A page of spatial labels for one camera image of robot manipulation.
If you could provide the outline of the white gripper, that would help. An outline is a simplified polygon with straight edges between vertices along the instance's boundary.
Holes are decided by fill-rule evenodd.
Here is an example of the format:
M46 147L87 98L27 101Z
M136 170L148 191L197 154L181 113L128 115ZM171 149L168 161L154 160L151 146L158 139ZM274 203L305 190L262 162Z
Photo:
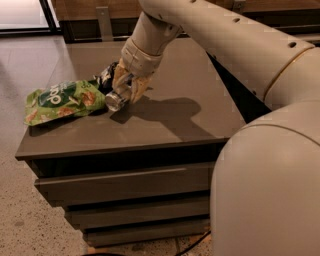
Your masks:
M150 75L158 69L163 56L143 52L129 38L121 50L121 57L114 70L112 88L122 97L131 97L130 102L134 104L143 96L151 81ZM136 77L130 88L131 74Z

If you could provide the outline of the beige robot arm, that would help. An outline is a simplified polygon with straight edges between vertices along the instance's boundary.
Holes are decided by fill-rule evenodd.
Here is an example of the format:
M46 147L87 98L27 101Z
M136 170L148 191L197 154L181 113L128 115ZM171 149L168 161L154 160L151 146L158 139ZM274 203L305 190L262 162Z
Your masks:
M214 256L320 256L320 49L206 0L138 1L121 51L130 73L154 73L184 31L269 110L215 162Z

